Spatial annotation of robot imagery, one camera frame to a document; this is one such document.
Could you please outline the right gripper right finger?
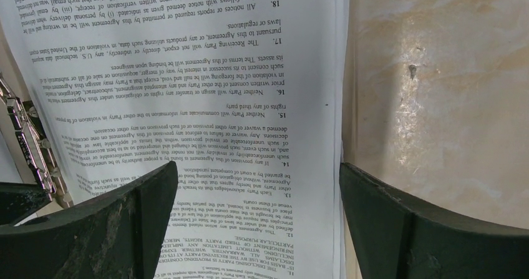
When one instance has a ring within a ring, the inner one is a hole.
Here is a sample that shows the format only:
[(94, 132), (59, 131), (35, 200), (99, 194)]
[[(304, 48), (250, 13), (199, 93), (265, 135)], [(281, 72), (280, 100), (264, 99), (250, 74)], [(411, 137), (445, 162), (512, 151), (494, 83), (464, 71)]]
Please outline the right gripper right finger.
[(527, 278), (528, 230), (438, 207), (352, 164), (339, 184), (364, 278)]

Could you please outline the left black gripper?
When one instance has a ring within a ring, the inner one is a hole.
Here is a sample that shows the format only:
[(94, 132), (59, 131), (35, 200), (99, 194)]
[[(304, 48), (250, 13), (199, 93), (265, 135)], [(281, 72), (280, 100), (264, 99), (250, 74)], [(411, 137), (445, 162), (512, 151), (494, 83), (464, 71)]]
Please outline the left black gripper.
[(0, 186), (1, 225), (15, 225), (52, 200), (40, 185), (1, 182)]

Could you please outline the printed text paper sheet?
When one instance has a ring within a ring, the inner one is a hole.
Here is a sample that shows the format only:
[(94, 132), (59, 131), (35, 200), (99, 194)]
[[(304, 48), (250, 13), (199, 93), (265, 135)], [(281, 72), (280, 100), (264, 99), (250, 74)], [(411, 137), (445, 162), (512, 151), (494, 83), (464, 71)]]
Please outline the printed text paper sheet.
[(343, 278), (349, 0), (1, 0), (75, 202), (169, 161), (157, 278)]

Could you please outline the beige file folder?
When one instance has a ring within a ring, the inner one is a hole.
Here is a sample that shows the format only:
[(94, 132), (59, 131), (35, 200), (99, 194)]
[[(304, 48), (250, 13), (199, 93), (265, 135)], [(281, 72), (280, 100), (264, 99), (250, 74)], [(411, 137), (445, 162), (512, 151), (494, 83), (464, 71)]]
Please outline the beige file folder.
[(49, 130), (49, 113), (39, 112), (29, 97), (4, 33), (1, 65), (8, 68), (8, 74), (1, 75), (1, 175), (14, 167), (17, 175), (9, 178), (8, 186), (44, 198), (21, 219), (71, 212), (75, 202), (70, 191), (80, 188), (74, 183), (75, 166), (66, 158), (71, 156), (78, 162), (82, 146), (72, 137)]

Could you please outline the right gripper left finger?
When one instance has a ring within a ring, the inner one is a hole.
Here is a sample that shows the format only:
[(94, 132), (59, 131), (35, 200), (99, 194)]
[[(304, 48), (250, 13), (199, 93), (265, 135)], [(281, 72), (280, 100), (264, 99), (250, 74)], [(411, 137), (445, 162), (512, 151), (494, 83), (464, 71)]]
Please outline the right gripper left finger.
[(178, 186), (169, 162), (71, 208), (1, 227), (2, 278), (153, 278)]

